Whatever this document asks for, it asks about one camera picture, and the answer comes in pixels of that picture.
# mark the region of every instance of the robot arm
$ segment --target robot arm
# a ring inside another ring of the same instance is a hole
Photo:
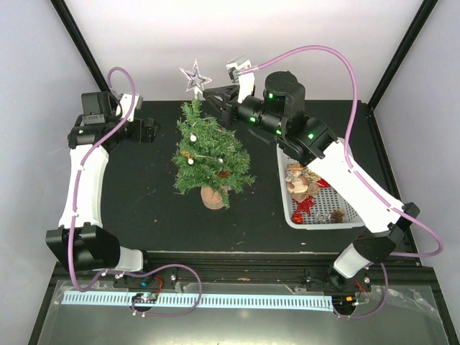
[[[143,255],[139,250],[120,246],[118,239],[103,229],[101,220],[101,193],[104,171],[109,153],[124,139],[152,142],[160,128],[153,119],[136,119],[132,111],[125,125],[89,155],[84,169],[83,157],[93,144],[113,129],[126,115],[132,95],[122,95],[118,100],[111,93],[84,93],[83,115],[80,115],[68,135],[71,173],[67,202],[59,226],[50,230],[46,242],[57,259],[68,269],[68,235],[72,222],[73,198],[77,172],[82,170],[78,188],[73,238],[74,266],[76,270],[99,270],[113,268],[120,271],[140,271]],[[140,108],[142,98],[135,95],[135,109]]]
[[[340,288],[344,278],[355,276],[371,262],[383,262],[403,239],[411,223],[391,208],[412,217],[420,211],[413,203],[403,205],[393,198],[352,157],[353,168],[349,168],[344,145],[336,134],[318,119],[305,115],[305,88],[292,73],[275,72],[267,76],[261,100],[254,97],[253,73],[239,75],[236,72],[248,65],[244,57],[227,64],[231,79],[239,82],[239,89],[238,86],[211,88],[205,90],[203,96],[222,113],[225,127],[238,120],[274,134],[285,154],[328,181],[360,215],[366,231],[340,253],[329,273],[331,283]],[[355,172],[387,200],[390,207],[363,184]]]

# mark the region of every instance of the silver star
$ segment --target silver star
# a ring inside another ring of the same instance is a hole
[[[211,78],[205,77],[200,73],[200,68],[198,67],[198,61],[195,59],[195,63],[193,64],[193,70],[184,70],[183,68],[180,69],[180,72],[184,73],[185,77],[188,79],[188,84],[186,88],[186,92],[195,91],[195,97],[198,96],[198,93],[203,93],[204,86],[211,81]]]

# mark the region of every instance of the white tray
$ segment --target white tray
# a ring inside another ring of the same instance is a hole
[[[305,211],[302,211],[303,224],[293,222],[293,213],[297,208],[297,204],[289,194],[286,187],[286,168],[296,160],[289,158],[284,154],[282,149],[277,147],[278,170],[280,171],[280,185],[282,194],[282,205],[285,212],[287,224],[294,229],[305,230],[330,230],[330,229],[350,229],[356,226],[363,226],[364,222],[359,217],[358,213],[343,199],[333,188],[321,188],[317,196],[313,199],[316,203],[311,208],[311,216]],[[331,219],[327,219],[324,224],[318,223],[317,214],[328,215],[330,212],[341,208],[345,212],[344,222],[335,224]]]

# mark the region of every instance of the tan pot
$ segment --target tan pot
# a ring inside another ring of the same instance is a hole
[[[222,188],[222,190],[224,193],[228,193],[227,188]],[[204,206],[211,210],[219,210],[224,207],[221,196],[219,193],[214,192],[211,187],[201,187],[201,198]]]

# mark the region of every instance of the white backdrop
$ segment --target white backdrop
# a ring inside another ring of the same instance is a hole
[[[186,100],[179,68],[230,84],[225,62],[246,55],[261,64],[301,45],[328,45],[354,66],[368,101],[421,0],[67,0],[103,73],[119,65],[147,100]],[[303,52],[258,72],[290,70],[309,99],[350,99],[345,67],[326,52]],[[122,76],[116,79],[123,84]]]

